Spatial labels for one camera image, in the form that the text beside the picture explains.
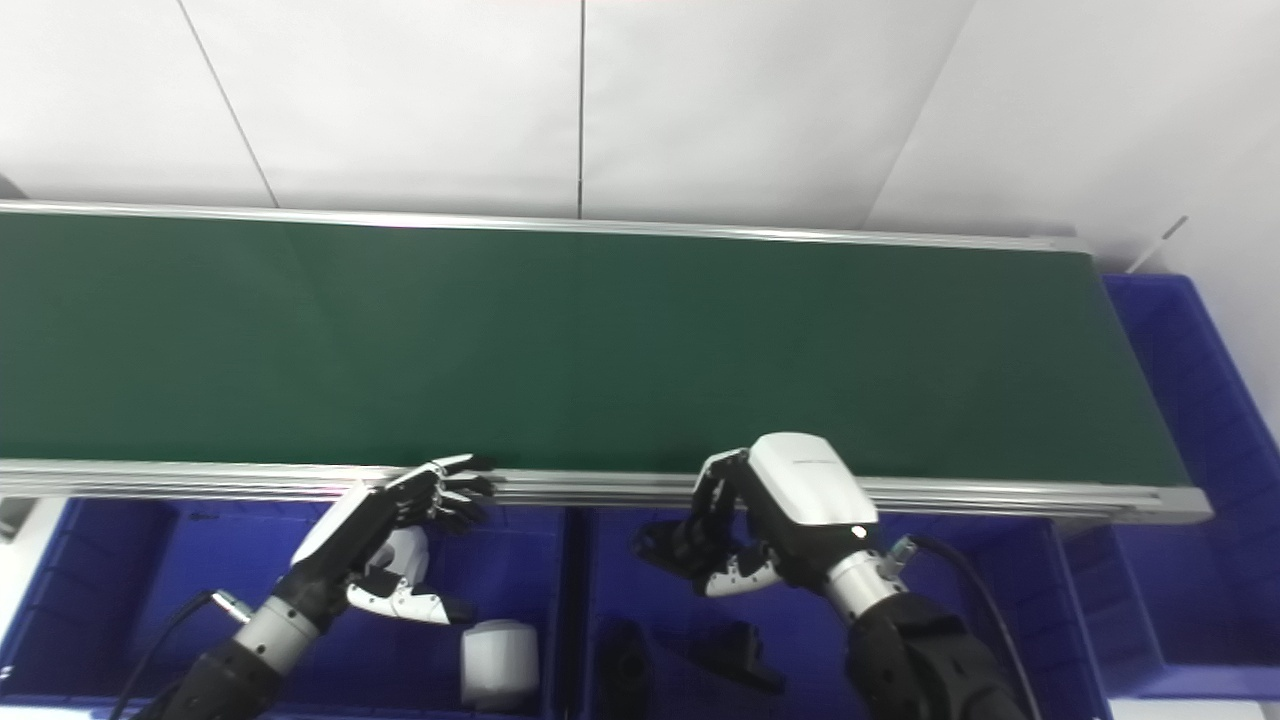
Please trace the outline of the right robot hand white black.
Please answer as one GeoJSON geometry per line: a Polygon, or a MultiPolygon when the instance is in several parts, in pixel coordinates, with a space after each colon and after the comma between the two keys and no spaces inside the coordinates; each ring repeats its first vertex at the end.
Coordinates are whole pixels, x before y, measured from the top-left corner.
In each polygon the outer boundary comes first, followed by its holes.
{"type": "Polygon", "coordinates": [[[819,436],[776,432],[710,456],[692,491],[699,594],[777,582],[828,594],[840,573],[877,553],[879,512],[819,436]]]}

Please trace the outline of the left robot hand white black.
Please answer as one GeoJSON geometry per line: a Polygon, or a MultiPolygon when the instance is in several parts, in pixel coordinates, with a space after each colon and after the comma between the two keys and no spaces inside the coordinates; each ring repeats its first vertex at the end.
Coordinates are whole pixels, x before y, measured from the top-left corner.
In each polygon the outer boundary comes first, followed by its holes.
{"type": "Polygon", "coordinates": [[[388,610],[393,618],[439,625],[470,625],[471,603],[417,588],[393,571],[372,570],[378,551],[401,529],[436,523],[467,532],[486,519],[483,498],[495,493],[489,457],[462,454],[419,465],[379,486],[356,486],[321,516],[271,589],[271,597],[321,634],[351,606],[348,591],[367,578],[358,609],[388,610]]]}

